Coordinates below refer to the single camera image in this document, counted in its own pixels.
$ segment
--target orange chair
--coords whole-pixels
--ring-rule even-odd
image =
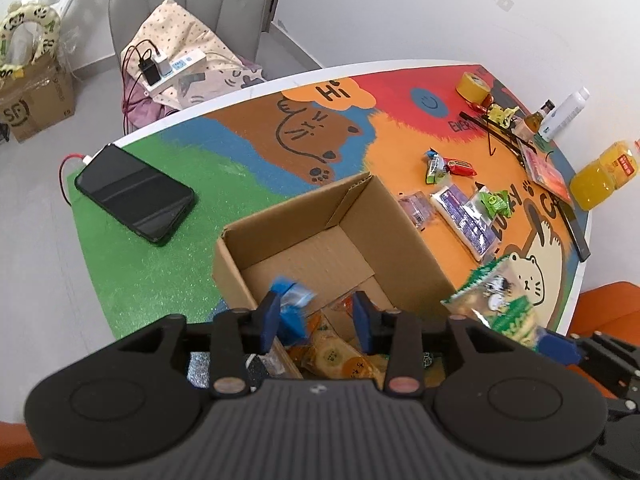
[[[583,292],[578,298],[569,333],[588,337],[596,330],[640,346],[640,287],[617,282]],[[607,397],[615,397],[579,368],[571,368],[587,377]]]
[[[0,422],[0,467],[17,458],[39,458],[33,439],[24,424]]]

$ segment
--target black charger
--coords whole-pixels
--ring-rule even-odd
[[[140,69],[140,72],[142,72],[145,76],[146,82],[149,84],[149,86],[155,85],[162,79],[158,67],[156,66],[154,60],[150,57],[141,58],[140,62],[138,63],[138,67]]]

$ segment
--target white bottle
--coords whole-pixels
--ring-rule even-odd
[[[549,142],[558,132],[560,132],[571,120],[579,114],[587,104],[590,97],[589,91],[583,86],[577,92],[572,93],[555,110],[546,116],[540,124],[540,137]]]

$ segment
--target phone screen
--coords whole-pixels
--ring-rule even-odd
[[[76,187],[151,242],[165,238],[194,202],[188,186],[113,144],[76,177]]]

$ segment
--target yellow bottle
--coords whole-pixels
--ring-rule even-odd
[[[569,188],[578,205],[588,211],[635,177],[639,164],[640,140],[619,140],[580,170],[572,178]]]

